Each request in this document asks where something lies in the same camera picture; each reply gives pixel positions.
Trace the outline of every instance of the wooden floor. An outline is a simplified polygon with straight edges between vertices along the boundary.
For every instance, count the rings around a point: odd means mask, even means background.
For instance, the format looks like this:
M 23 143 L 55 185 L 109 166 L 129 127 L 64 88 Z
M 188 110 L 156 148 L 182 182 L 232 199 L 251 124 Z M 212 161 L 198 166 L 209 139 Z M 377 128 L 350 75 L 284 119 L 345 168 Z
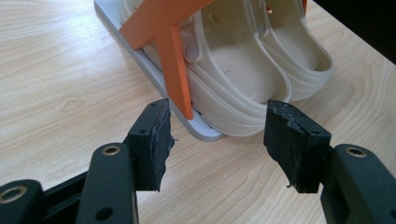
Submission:
M 396 175 L 395 65 L 308 2 L 308 26 L 335 73 L 293 104 L 333 146 L 366 147 Z M 0 1 L 0 92 L 0 185 L 31 178 L 44 189 L 86 171 L 94 150 L 122 141 L 161 98 L 92 0 Z M 173 116 L 172 134 L 161 192 L 138 193 L 142 223 L 325 222 L 318 194 L 286 188 L 262 133 L 205 143 Z

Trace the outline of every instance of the orange bracket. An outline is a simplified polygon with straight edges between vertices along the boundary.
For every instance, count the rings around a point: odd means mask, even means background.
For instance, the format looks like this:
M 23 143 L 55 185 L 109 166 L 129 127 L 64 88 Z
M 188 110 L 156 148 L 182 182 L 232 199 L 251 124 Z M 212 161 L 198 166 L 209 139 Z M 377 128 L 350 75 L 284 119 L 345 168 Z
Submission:
M 178 25 L 214 1 L 145 0 L 120 28 L 132 49 L 156 41 L 166 91 L 186 119 L 192 108 Z

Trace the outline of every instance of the light wood grain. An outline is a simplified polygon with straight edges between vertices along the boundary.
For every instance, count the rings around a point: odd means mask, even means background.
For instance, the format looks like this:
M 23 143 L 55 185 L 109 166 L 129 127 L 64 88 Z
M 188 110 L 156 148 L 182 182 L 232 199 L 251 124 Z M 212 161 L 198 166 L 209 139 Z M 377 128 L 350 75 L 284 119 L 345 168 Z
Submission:
M 315 96 L 294 102 L 333 134 L 371 149 L 396 175 L 396 68 L 309 1 L 308 26 L 335 66 Z M 160 99 L 105 27 L 93 1 L 0 2 L 0 185 L 44 189 L 88 169 Z M 177 140 L 160 193 L 139 192 L 142 223 L 324 223 L 319 195 L 287 189 L 262 133 L 204 143 L 172 117 Z

